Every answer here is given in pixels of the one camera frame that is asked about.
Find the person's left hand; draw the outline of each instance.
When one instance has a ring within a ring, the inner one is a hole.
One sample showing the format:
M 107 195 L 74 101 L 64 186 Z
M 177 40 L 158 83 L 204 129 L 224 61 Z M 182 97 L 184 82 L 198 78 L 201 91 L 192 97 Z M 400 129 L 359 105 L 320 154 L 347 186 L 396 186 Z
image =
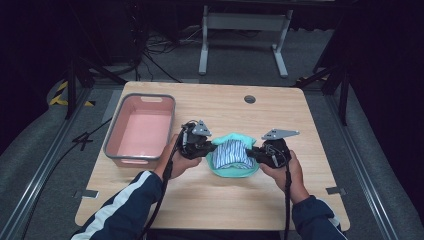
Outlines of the person's left hand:
M 162 179 L 163 172 L 165 170 L 166 164 L 168 163 L 169 156 L 172 153 L 172 149 L 175 145 L 175 142 L 178 139 L 178 134 L 175 134 L 169 144 L 165 146 L 165 148 L 162 151 L 162 154 L 158 160 L 158 165 L 156 166 L 154 172 Z M 172 161 L 173 161 L 173 168 L 172 168 L 172 174 L 171 179 L 176 178 L 183 174 L 185 170 L 188 168 L 196 167 L 199 165 L 202 158 L 195 158 L 192 160 L 189 160 L 183 156 L 181 156 L 179 151 L 176 151 Z

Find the sleeve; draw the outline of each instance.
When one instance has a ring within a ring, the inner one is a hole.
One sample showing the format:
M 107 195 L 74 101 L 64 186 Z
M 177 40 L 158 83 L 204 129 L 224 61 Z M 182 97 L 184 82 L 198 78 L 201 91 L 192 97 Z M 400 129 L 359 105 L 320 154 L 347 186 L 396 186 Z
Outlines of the sleeve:
M 341 232 L 340 222 L 331 208 L 311 195 L 293 206 L 293 222 L 302 239 L 347 239 Z
M 153 203 L 162 195 L 162 181 L 152 172 L 141 172 L 72 237 L 80 239 L 134 239 L 143 230 Z

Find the blue and white striped towel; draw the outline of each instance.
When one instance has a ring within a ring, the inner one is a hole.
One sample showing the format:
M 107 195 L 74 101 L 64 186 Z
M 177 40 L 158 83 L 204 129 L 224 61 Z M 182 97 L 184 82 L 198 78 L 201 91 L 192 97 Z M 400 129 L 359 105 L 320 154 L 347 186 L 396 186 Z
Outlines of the blue and white striped towel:
M 212 154 L 215 169 L 229 167 L 250 169 L 254 167 L 255 159 L 246 154 L 246 144 L 240 140 L 227 140 L 218 145 Z

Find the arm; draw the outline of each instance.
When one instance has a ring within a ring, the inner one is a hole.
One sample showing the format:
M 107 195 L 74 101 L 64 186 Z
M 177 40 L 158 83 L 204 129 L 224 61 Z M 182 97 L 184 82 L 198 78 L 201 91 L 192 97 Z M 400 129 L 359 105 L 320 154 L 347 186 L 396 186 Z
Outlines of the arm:
M 303 172 L 299 160 L 290 151 L 290 172 L 292 184 L 290 198 L 293 203 L 292 215 L 296 231 L 302 239 L 346 239 L 340 232 L 340 223 L 330 207 L 315 196 L 309 195 L 303 183 Z M 274 178 L 281 190 L 285 190 L 286 168 L 272 169 L 265 164 L 260 165 L 262 171 Z
M 177 136 L 164 148 L 153 172 L 139 173 L 134 180 L 91 216 L 72 240 L 135 239 L 143 230 L 150 207 L 162 196 L 162 175 Z M 197 166 L 199 159 L 187 160 L 176 152 L 172 158 L 171 178 L 180 176 L 187 168 Z

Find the table hole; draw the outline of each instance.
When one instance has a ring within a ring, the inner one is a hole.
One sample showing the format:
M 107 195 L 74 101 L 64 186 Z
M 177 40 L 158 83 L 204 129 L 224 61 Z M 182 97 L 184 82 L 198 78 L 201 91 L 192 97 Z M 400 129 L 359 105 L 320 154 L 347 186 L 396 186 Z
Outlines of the table hole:
M 247 95 L 247 96 L 244 97 L 244 101 L 252 104 L 252 103 L 256 102 L 256 98 L 252 95 Z

